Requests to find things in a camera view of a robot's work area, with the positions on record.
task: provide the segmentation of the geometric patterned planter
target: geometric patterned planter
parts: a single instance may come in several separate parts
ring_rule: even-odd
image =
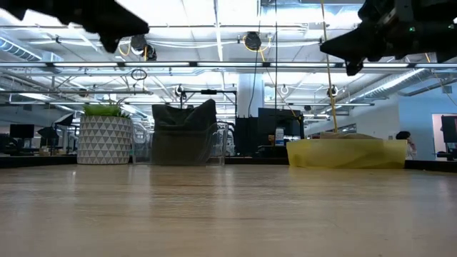
[[[79,164],[127,164],[132,121],[113,116],[83,116],[79,131]]]

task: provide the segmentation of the exposed ductwork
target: exposed ductwork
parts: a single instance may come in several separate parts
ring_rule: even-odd
[[[365,99],[381,99],[409,86],[425,81],[432,75],[433,72],[430,69],[416,69],[404,74],[390,75],[372,84],[369,87],[369,90],[352,96],[350,102],[353,103]]]
[[[46,61],[46,62],[55,62],[55,61],[64,61],[63,58],[51,53],[49,51],[40,51],[33,49],[30,46],[20,42],[19,40],[13,39],[8,36],[6,33],[0,31],[0,50],[5,51],[6,53],[12,54],[20,59],[25,61]],[[59,69],[49,69],[44,68],[45,71],[51,71],[55,74],[59,73]]]

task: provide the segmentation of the yellow tray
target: yellow tray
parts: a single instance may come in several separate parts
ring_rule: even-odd
[[[405,140],[313,139],[287,143],[291,166],[303,168],[403,168]]]

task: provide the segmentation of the table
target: table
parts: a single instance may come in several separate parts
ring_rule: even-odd
[[[455,256],[457,175],[288,166],[0,170],[3,256]]]

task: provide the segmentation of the blue wall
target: blue wall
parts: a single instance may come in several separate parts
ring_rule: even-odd
[[[453,87],[452,99],[457,102],[457,87]],[[441,88],[398,100],[400,129],[410,131],[416,144],[417,160],[434,161],[432,114],[455,114],[457,106],[442,93]]]

